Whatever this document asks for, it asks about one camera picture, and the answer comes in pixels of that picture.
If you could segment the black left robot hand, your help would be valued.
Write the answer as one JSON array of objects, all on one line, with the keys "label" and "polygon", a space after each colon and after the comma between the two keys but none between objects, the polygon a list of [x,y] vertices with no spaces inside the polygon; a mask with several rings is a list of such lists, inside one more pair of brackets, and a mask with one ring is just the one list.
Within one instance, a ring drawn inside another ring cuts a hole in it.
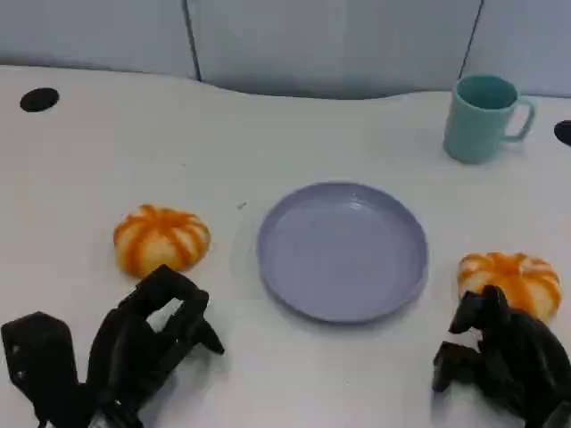
[{"label": "black left robot hand", "polygon": [[195,346],[225,352],[204,318],[209,299],[161,265],[107,314],[88,360],[87,386],[96,402],[91,427],[142,427],[139,411]]}]

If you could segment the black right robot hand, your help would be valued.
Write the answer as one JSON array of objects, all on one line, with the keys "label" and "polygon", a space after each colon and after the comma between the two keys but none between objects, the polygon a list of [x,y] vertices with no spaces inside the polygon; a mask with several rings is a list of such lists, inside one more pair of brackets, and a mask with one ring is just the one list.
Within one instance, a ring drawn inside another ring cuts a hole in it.
[{"label": "black right robot hand", "polygon": [[449,333],[476,329],[474,349],[444,341],[434,356],[432,390],[472,384],[526,427],[544,427],[561,408],[570,408],[570,358],[557,336],[538,318],[512,308],[503,290],[487,284],[465,292]]}]

